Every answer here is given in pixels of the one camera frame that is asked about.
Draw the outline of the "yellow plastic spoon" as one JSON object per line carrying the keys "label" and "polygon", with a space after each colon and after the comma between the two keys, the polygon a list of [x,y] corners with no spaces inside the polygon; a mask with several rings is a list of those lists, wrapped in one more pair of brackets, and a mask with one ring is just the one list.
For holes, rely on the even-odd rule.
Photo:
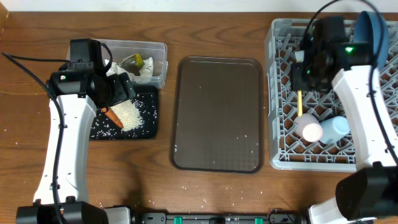
{"label": "yellow plastic spoon", "polygon": [[303,115],[303,106],[302,106],[302,91],[297,91],[297,114],[298,117]]}

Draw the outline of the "orange carrot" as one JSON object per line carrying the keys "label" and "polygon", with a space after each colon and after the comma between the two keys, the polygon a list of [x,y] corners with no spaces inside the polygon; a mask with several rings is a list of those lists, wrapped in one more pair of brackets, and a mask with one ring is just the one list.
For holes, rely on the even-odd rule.
{"label": "orange carrot", "polygon": [[123,124],[118,116],[114,113],[114,111],[110,107],[101,108],[101,111],[119,128],[123,128]]}

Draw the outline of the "green snack wrapper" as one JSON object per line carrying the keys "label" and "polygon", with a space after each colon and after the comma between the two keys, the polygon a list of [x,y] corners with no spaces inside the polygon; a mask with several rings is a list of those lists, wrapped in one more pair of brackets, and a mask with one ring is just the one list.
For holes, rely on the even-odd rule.
{"label": "green snack wrapper", "polygon": [[127,72],[133,73],[135,76],[140,76],[140,70],[144,66],[144,61],[140,54],[133,54],[122,59],[118,65]]}

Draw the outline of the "white paper ball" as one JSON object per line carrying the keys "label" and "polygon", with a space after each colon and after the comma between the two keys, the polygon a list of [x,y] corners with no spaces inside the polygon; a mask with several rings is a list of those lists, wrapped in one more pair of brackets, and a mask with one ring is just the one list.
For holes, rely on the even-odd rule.
{"label": "white paper ball", "polygon": [[136,82],[140,84],[149,83],[152,79],[154,72],[154,61],[153,58],[150,57],[145,59],[143,67],[139,71],[139,78],[137,78]]}

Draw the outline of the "pink cup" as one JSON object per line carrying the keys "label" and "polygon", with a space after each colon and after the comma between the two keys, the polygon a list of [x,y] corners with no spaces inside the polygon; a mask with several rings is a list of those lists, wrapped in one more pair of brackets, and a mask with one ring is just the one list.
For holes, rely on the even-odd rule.
{"label": "pink cup", "polygon": [[308,142],[317,142],[323,136],[323,128],[316,117],[311,114],[303,114],[294,120],[297,125],[295,133]]}

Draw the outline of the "light blue cup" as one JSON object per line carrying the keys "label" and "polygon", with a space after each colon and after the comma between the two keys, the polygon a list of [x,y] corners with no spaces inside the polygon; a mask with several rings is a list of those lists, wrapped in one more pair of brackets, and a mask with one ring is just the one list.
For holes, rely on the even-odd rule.
{"label": "light blue cup", "polygon": [[320,142],[323,144],[337,142],[350,132],[348,120],[343,116],[336,116],[322,121],[320,125],[323,128]]}

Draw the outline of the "dark blue plate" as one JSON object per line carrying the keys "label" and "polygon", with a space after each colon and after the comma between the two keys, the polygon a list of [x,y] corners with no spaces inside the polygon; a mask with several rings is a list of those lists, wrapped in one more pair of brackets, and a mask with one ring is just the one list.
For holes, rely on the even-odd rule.
{"label": "dark blue plate", "polygon": [[362,11],[355,23],[353,31],[353,42],[368,42],[376,53],[381,43],[381,51],[377,58],[377,68],[381,71],[388,58],[389,31],[386,21],[382,17],[382,24],[375,12]]}

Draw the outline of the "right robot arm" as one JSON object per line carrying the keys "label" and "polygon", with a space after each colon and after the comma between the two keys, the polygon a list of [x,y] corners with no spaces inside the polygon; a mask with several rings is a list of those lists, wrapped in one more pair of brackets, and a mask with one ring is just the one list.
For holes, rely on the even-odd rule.
{"label": "right robot arm", "polygon": [[379,83],[388,55],[385,20],[364,11],[346,34],[340,16],[309,23],[289,76],[293,91],[334,91],[351,131],[356,172],[335,196],[308,209],[309,223],[351,223],[397,215],[397,134]]}

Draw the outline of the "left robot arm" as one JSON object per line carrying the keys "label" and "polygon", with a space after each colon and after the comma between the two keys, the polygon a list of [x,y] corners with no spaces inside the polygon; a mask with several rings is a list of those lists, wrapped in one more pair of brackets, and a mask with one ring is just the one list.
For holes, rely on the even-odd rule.
{"label": "left robot arm", "polygon": [[102,58],[107,48],[94,39],[71,40],[70,58],[47,82],[33,77],[50,98],[50,135],[33,204],[17,209],[17,223],[133,222],[129,207],[98,208],[88,199],[88,145],[96,112],[109,112],[136,95],[126,73],[106,74],[112,66]]}

